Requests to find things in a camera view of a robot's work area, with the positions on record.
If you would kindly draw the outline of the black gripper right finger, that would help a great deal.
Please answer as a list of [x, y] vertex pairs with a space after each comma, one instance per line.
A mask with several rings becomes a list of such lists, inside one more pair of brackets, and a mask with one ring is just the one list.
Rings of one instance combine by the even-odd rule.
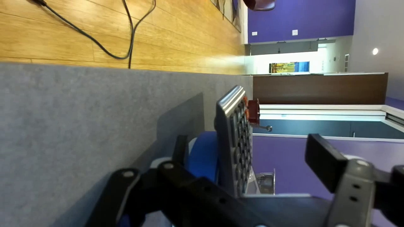
[[404, 227], [404, 167], [390, 172], [362, 159], [347, 159], [318, 134], [307, 137], [304, 161], [333, 195], [326, 227], [370, 227], [379, 210], [396, 227]]

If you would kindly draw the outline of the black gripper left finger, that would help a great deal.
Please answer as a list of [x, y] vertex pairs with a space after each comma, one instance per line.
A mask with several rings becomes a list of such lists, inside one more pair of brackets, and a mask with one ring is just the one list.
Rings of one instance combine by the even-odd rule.
[[171, 161], [145, 173], [115, 171], [84, 227], [141, 227], [153, 212], [161, 212], [175, 227], [270, 227], [207, 178], [193, 177], [183, 167], [187, 152], [187, 137], [179, 135]]

